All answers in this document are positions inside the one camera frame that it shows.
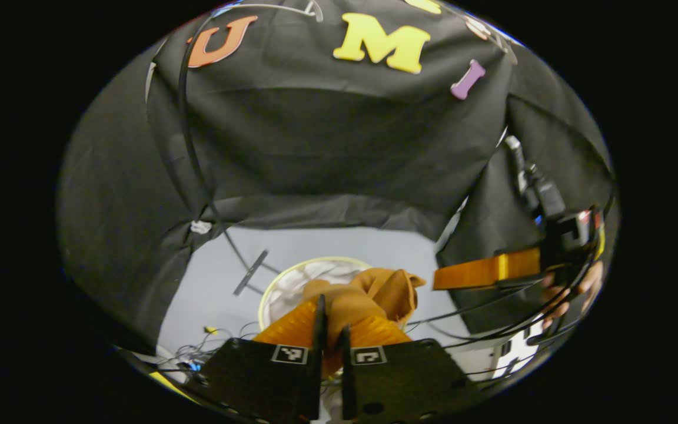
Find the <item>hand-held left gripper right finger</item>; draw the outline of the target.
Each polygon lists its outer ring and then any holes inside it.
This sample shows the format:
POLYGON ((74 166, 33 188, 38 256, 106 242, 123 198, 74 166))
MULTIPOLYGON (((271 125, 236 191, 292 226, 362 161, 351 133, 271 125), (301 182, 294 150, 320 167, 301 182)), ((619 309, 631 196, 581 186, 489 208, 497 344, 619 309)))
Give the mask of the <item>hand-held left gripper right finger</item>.
POLYGON ((380 317, 341 333, 342 414, 353 422, 455 422, 484 400, 441 344, 380 317))

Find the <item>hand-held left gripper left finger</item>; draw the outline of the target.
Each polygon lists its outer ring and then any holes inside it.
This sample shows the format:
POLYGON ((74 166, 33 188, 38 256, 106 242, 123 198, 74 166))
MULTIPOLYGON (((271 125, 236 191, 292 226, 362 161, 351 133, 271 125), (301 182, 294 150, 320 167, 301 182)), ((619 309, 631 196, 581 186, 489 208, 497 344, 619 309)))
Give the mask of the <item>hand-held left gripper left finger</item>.
POLYGON ((230 338, 197 373, 197 396, 240 422, 310 422, 320 415, 325 297, 307 304, 306 343, 230 338))

